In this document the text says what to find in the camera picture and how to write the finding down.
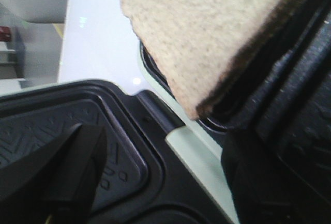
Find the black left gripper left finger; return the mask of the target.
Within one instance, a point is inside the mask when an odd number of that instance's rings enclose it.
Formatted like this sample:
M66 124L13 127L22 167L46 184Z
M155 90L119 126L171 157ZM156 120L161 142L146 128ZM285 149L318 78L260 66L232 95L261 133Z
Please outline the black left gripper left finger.
M1 168L1 223L87 223L106 160L105 129L77 124Z

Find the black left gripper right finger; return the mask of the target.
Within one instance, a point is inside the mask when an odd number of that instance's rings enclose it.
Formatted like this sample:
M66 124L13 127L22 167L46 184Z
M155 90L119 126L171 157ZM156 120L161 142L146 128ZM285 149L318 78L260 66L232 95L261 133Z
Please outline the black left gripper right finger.
M264 109L221 164L240 223L330 223L330 0L278 61Z

